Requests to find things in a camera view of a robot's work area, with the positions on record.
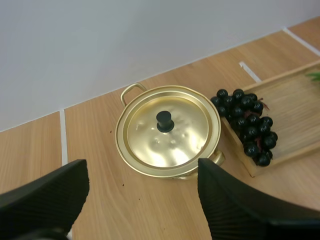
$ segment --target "aluminum pot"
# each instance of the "aluminum pot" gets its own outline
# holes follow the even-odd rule
[[[130,103],[125,95],[143,91]],[[116,147],[134,170],[156,178],[188,178],[198,174],[198,159],[225,160],[217,145],[221,122],[204,95],[184,86],[147,90],[140,83],[121,94],[124,110],[115,129]]]

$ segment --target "artificial grape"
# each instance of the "artificial grape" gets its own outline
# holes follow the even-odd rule
[[[249,126],[244,130],[244,134],[253,140],[258,136],[258,130],[254,126]]]
[[[277,135],[274,131],[270,132],[270,135],[271,135],[276,141],[278,141],[278,135]]]
[[[258,97],[257,95],[255,95],[254,93],[249,93],[246,95],[247,97],[251,98],[252,101],[257,101],[258,100]]]
[[[236,106],[234,109],[232,109],[231,111],[231,115],[234,118],[239,118],[242,117],[245,114],[245,112],[238,106]]]
[[[228,110],[224,106],[219,106],[217,108],[217,110],[218,110],[218,113],[219,113],[220,117],[225,117],[228,114]]]
[[[272,151],[268,150],[268,151],[264,151],[265,155],[267,155],[267,157],[271,160],[274,158],[274,155],[272,154]]]
[[[255,157],[253,160],[256,165],[261,167],[266,167],[271,162],[270,158],[265,153],[261,153],[259,156]]]
[[[260,118],[255,114],[250,114],[246,120],[250,126],[256,126],[260,122]]]
[[[272,136],[267,136],[262,140],[261,144],[264,150],[269,150],[277,145],[277,141]]]
[[[227,115],[225,115],[225,118],[227,119],[227,121],[228,121],[229,123],[234,119],[230,113],[228,113]]]
[[[271,128],[268,124],[266,123],[262,123],[260,126],[258,126],[258,132],[260,133],[260,135],[262,136],[266,136],[270,133]]]
[[[234,104],[234,98],[232,96],[226,96],[223,99],[223,103],[227,108],[230,108]]]
[[[216,96],[218,98],[224,99],[226,96],[228,96],[228,92],[225,89],[220,89],[219,91],[216,92]]]
[[[222,100],[217,96],[212,97],[210,101],[213,103],[213,105],[215,105],[216,108],[220,107],[222,104]]]
[[[253,103],[253,106],[251,108],[251,111],[252,112],[255,112],[255,113],[261,113],[264,109],[264,105],[262,104],[262,102],[260,101],[255,101]]]
[[[270,128],[271,128],[272,125],[274,124],[274,121],[273,121],[272,118],[269,117],[269,116],[264,116],[264,117],[262,117],[262,118],[261,118],[261,122],[268,124],[268,125],[270,126]]]
[[[234,91],[233,91],[233,94],[235,94],[235,93],[237,93],[237,92],[240,92],[240,93],[245,94],[245,92],[244,92],[242,89],[240,89],[240,88],[234,90]]]
[[[240,100],[245,96],[244,91],[242,91],[241,89],[236,89],[233,92],[233,99],[236,103],[240,102]]]
[[[243,148],[245,148],[249,145],[257,145],[257,143],[255,141],[246,141],[243,143]]]
[[[247,145],[244,148],[244,154],[247,155],[250,158],[256,157],[259,153],[260,153],[260,150],[259,150],[257,145],[254,145],[254,144]]]
[[[243,129],[248,124],[247,120],[244,117],[239,117],[236,120],[234,120],[232,123],[234,125],[234,128],[238,130]]]
[[[240,101],[240,106],[244,109],[250,109],[253,105],[254,101],[248,96],[244,96]]]
[[[245,144],[249,141],[251,141],[252,138],[250,138],[247,134],[244,134],[243,132],[240,134],[240,141]]]

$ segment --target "wooden tray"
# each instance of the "wooden tray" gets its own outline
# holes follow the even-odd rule
[[[256,166],[245,155],[243,145],[228,121],[224,117],[221,119],[232,148],[252,177],[320,150],[320,82],[306,77],[312,72],[320,72],[320,61],[243,89],[245,93],[255,93],[263,98],[270,109],[264,109],[262,117],[273,119],[271,130],[277,133],[278,141],[271,150],[273,160],[269,166]]]

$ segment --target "white line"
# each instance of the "white line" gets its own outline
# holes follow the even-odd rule
[[[68,148],[67,148],[67,132],[66,132],[66,117],[65,110],[62,109],[60,112],[60,131],[61,131],[61,159],[64,166],[68,164]],[[72,229],[67,235],[68,239],[72,240]]]
[[[239,62],[239,65],[246,71],[247,74],[250,75],[250,77],[253,78],[257,83],[261,82],[261,79],[245,64],[245,62],[241,61]]]
[[[301,43],[303,46],[305,46],[307,49],[309,49],[311,52],[313,52],[315,55],[318,55],[320,57],[320,51],[316,49],[314,46],[307,43],[305,40],[301,39],[297,35],[295,35],[292,31],[290,31],[288,28],[284,27],[282,29],[286,34],[288,34],[290,37],[295,39],[297,42]]]

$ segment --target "lid knob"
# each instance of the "lid knob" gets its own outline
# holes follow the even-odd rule
[[[156,124],[156,128],[162,133],[170,132],[175,123],[171,119],[171,113],[168,111],[161,111],[156,115],[156,120],[158,123]]]

